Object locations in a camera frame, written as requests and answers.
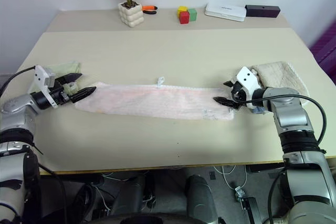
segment white box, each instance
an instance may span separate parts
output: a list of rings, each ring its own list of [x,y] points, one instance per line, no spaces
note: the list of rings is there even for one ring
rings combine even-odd
[[[234,5],[208,3],[205,8],[205,15],[242,22],[246,17],[246,9]]]

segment black box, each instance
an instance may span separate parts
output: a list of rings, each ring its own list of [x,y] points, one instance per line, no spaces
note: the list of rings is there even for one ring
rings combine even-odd
[[[280,13],[279,6],[246,5],[246,17],[276,18]]]

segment white flower pot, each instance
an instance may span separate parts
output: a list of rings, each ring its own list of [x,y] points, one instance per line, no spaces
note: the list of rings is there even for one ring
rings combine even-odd
[[[119,14],[121,21],[123,21],[129,27],[134,27],[143,22],[142,5],[127,9],[122,6],[123,3],[118,4]]]

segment yellow block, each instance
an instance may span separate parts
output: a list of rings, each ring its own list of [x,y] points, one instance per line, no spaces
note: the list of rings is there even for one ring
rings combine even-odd
[[[188,10],[188,8],[186,6],[180,6],[178,9],[177,9],[177,17],[179,18],[180,17],[180,12],[186,12]]]

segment toy block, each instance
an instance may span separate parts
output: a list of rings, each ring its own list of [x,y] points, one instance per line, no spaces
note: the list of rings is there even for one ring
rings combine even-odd
[[[180,12],[180,23],[181,24],[189,23],[189,12]]]
[[[189,21],[196,21],[197,11],[195,9],[188,9]]]
[[[186,6],[180,6],[178,9],[177,9],[177,17],[179,18],[180,17],[180,13],[181,12],[186,12],[188,10],[188,8]]]

